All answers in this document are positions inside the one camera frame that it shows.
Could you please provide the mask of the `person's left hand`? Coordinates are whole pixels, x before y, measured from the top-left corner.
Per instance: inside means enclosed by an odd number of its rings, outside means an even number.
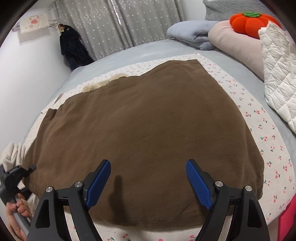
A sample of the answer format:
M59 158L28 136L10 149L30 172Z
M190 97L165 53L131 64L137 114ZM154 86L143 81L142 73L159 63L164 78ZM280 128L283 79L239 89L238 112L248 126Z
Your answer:
M18 201L16 203L6 203L6 216L8 218L11 234L14 234L19 240L27 240L27 236L14 218L14 212L18 212L21 216L32 220L32 214L28 203L25 201L25 197L20 193L18 194Z

